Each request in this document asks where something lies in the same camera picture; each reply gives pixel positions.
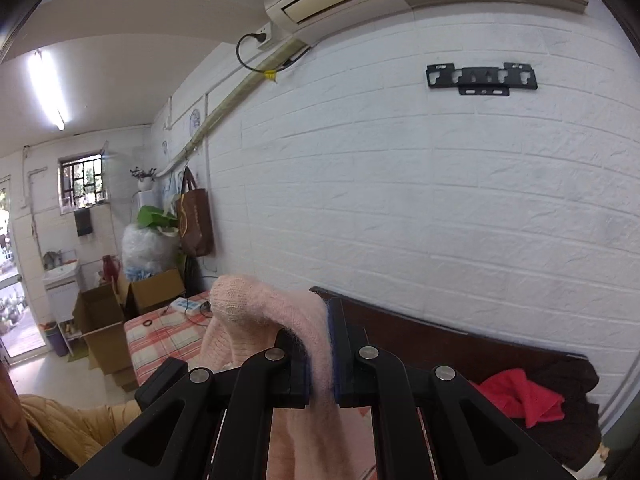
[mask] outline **window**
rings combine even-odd
[[[102,152],[60,161],[60,206],[63,212],[103,203]]]

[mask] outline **white vase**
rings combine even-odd
[[[140,191],[151,191],[154,188],[154,180],[150,176],[146,176],[138,181],[138,189]]]

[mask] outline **white plastic bag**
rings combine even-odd
[[[164,236],[155,228],[129,224],[122,237],[122,265],[151,275],[175,269],[178,244],[177,237]]]

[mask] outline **red bottle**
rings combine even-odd
[[[113,260],[110,254],[102,257],[102,276],[107,283],[113,283],[116,287],[116,293],[118,292],[118,272],[120,272],[120,265]]]

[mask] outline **open cardboard box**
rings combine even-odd
[[[125,392],[132,392],[138,387],[138,380],[136,379],[135,371],[133,371],[133,366],[118,370],[111,376],[116,386],[121,387]]]
[[[123,272],[118,276],[118,297],[128,318],[162,308],[184,295],[178,269],[170,269],[146,280],[130,282]]]
[[[113,374],[131,366],[124,313],[111,285],[80,292],[74,319],[102,373]]]

